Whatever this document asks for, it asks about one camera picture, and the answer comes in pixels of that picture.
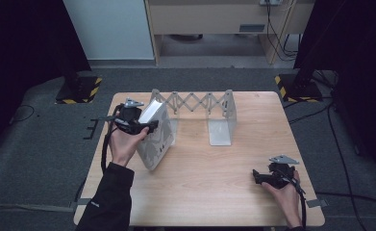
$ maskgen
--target wooden table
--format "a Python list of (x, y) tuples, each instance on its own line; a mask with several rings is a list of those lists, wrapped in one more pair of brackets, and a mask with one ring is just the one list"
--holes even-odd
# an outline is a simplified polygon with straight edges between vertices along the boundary
[[(118, 93), (113, 97), (109, 115), (127, 96), (147, 104), (150, 95)], [(210, 146), (206, 116), (194, 111), (181, 112), (176, 143), (155, 170), (146, 169), (136, 153), (128, 165), (136, 172), (131, 189), (130, 225), (285, 226), (285, 218), (273, 197), (255, 183), (252, 175), (253, 168), (268, 174), (268, 158), (281, 154), (300, 162), (296, 169), (305, 196), (307, 200), (316, 199), (277, 93), (234, 91), (233, 95), (238, 122), (231, 146)], [(101, 148), (106, 131), (107, 126), (81, 198), (92, 198), (102, 177)], [(85, 208), (78, 206), (75, 223)], [(307, 208), (307, 214), (307, 225), (324, 223), (320, 207)]]

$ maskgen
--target black sleeve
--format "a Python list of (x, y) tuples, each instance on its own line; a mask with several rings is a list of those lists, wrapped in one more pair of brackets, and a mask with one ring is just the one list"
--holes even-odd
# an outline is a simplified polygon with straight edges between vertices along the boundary
[(127, 230), (134, 172), (110, 163), (76, 230)]
[(294, 227), (291, 229), (287, 229), (288, 231), (305, 231), (305, 229), (302, 226)]

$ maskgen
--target wall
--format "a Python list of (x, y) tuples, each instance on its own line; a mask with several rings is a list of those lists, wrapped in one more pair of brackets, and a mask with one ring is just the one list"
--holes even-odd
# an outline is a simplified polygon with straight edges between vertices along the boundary
[(63, 0), (89, 60), (154, 60), (143, 0)]

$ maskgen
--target metal stand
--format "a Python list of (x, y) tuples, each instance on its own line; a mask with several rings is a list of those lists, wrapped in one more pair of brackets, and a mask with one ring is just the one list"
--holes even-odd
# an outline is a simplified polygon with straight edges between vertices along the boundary
[[(205, 92), (205, 95), (202, 98), (199, 98), (196, 94), (191, 92), (188, 96), (182, 98), (177, 91), (173, 91), (167, 98), (165, 98), (158, 90), (153, 89), (151, 101), (156, 99), (159, 102), (165, 102), (168, 109), (173, 110), (173, 114), (177, 116), (176, 118), (170, 119), (172, 132), (175, 135), (175, 138), (180, 109), (186, 107), (189, 111), (193, 112), (201, 106), (206, 109), (210, 145), (232, 145), (233, 132), (237, 124), (237, 111), (233, 91), (226, 90), (224, 95), (218, 99), (212, 92)], [(221, 115), (216, 115), (214, 113), (215, 110), (221, 110)]]

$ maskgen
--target gray carpet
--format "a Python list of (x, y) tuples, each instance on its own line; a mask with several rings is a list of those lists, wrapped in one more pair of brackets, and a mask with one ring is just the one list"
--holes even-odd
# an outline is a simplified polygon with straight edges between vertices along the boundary
[[(37, 204), (68, 207), (75, 200), (102, 131), (93, 139), (91, 119), (107, 114), (113, 95), (125, 91), (217, 91), (231, 89), (277, 91), (274, 76), (290, 69), (200, 68), (95, 69), (103, 78), (92, 103), (57, 105), (63, 78), (27, 91), (22, 105), (0, 139), (0, 204)], [(328, 89), (320, 86), (324, 95)], [(288, 120), (319, 111), (331, 99), (298, 103), (286, 108)], [(376, 199), (376, 165), (370, 157), (357, 156), (338, 115), (330, 110), (340, 150), (354, 194)], [(304, 163), (317, 192), (348, 194), (345, 171), (332, 135), (327, 111), (291, 124)], [(311, 230), (362, 230), (351, 199), (320, 194), (330, 204), (323, 208), (326, 222)], [(376, 230), (376, 202), (355, 199), (367, 230)], [(74, 230), (73, 213), (0, 210), (0, 230)]]

